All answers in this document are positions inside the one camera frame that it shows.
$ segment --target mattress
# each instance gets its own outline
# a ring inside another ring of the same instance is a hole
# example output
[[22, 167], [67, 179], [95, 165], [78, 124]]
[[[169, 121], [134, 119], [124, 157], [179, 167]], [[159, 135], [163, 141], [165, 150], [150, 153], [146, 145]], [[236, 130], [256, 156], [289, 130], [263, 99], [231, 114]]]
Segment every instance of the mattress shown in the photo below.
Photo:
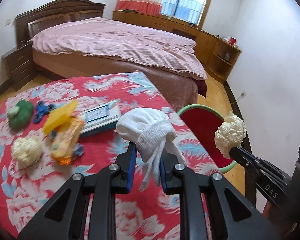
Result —
[[197, 103], [196, 83], [191, 78], [165, 70], [119, 59], [78, 54], [50, 55], [34, 49], [33, 60], [39, 66], [65, 78], [141, 71], [158, 88], [175, 111], [183, 106]]

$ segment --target baseboard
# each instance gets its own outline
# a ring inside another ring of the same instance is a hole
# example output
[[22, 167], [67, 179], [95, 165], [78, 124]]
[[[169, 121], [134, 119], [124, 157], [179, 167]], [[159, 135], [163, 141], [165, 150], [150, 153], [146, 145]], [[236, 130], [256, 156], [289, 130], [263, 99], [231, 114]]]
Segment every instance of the baseboard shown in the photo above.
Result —
[[[237, 102], [235, 101], [235, 97], [230, 89], [228, 82], [226, 81], [223, 85], [225, 87], [225, 90], [226, 90], [226, 93], [228, 95], [230, 102], [235, 102], [232, 105], [233, 113], [243, 120], [239, 106], [238, 106]], [[246, 138], [243, 139], [243, 148], [245, 150], [247, 150], [248, 152], [252, 153], [248, 133], [247, 133]], [[252, 179], [250, 173], [247, 172], [246, 170], [244, 173], [245, 173], [245, 182], [246, 182], [246, 195], [245, 196], [252, 204], [256, 205], [256, 201], [257, 201], [256, 186], [253, 182], [253, 179]]]
[[12, 79], [8, 78], [3, 84], [0, 86], [0, 96], [12, 85]]

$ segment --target red container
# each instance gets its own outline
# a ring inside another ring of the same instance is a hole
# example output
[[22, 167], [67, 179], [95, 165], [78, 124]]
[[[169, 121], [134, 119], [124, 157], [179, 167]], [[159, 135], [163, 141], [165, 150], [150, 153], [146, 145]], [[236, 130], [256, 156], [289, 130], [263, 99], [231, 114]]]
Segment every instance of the red container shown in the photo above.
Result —
[[230, 41], [229, 41], [229, 44], [233, 46], [233, 45], [235, 44], [236, 41], [237, 41], [237, 40], [236, 40], [235, 38], [232, 38], [232, 37], [231, 37], [231, 38], [230, 38]]

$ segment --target yellow object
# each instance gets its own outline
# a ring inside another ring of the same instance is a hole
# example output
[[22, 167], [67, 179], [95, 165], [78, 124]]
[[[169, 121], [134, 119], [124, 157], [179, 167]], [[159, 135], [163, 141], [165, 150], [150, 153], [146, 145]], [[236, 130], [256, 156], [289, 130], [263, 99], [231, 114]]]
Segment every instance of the yellow object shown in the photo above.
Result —
[[48, 135], [55, 128], [68, 121], [77, 104], [78, 100], [72, 100], [69, 104], [51, 111], [42, 128], [43, 132]]
[[78, 142], [80, 132], [84, 126], [84, 121], [79, 117], [70, 117], [59, 127], [56, 138], [51, 146], [51, 157], [60, 165], [71, 163], [73, 148]]

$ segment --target food package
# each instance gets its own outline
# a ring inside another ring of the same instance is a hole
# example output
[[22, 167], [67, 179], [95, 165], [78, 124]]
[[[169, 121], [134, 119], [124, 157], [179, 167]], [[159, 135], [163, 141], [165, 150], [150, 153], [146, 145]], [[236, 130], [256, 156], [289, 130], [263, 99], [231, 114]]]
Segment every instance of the food package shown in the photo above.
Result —
[[21, 169], [37, 162], [41, 154], [41, 145], [36, 136], [18, 137], [11, 147], [11, 156]]
[[78, 142], [84, 121], [79, 117], [70, 117], [58, 129], [57, 135], [51, 146], [51, 157], [60, 165], [71, 163], [73, 149]]
[[230, 159], [230, 150], [233, 147], [240, 146], [246, 136], [247, 132], [244, 121], [230, 111], [229, 116], [224, 118], [224, 122], [216, 131], [214, 141], [216, 147], [223, 154], [223, 157]]
[[58, 126], [62, 125], [63, 123], [67, 122], [77, 107], [78, 100], [72, 100], [70, 103], [58, 107], [55, 110], [52, 110], [49, 113], [49, 117], [44, 123], [42, 128], [43, 132], [48, 135], [51, 131], [53, 131]]

